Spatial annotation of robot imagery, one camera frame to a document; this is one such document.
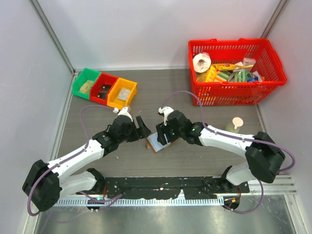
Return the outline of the brown leather card holder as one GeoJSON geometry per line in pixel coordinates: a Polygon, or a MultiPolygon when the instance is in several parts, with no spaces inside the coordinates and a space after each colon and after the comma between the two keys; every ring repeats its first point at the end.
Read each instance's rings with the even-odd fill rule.
{"type": "Polygon", "coordinates": [[[151,149],[155,154],[172,145],[172,142],[167,141],[166,136],[165,136],[166,140],[165,145],[162,145],[160,142],[158,142],[157,137],[158,134],[157,132],[155,132],[146,138],[146,148],[151,149]]]}

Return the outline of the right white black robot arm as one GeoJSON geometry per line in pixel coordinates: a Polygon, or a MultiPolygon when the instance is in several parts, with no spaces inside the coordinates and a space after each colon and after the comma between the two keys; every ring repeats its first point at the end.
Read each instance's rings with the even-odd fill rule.
{"type": "Polygon", "coordinates": [[[157,141],[161,145],[183,139],[189,144],[215,147],[245,158],[245,163],[227,167],[218,179],[215,187],[221,187],[227,193],[254,179],[273,183],[285,160],[284,153],[264,132],[240,135],[202,122],[192,123],[182,112],[171,107],[159,108],[158,113],[164,118],[162,123],[156,125],[157,141]]]}

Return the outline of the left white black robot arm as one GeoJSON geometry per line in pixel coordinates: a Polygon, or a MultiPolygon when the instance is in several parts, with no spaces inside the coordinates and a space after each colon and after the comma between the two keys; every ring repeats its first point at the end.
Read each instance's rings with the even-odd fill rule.
{"type": "Polygon", "coordinates": [[[28,196],[27,210],[31,216],[34,204],[39,212],[53,207],[63,196],[91,191],[99,194],[104,189],[104,178],[95,169],[74,175],[83,166],[115,151],[123,142],[147,138],[151,130],[140,116],[136,120],[120,115],[104,131],[96,133],[85,145],[58,159],[33,163],[22,190],[28,196]]]}

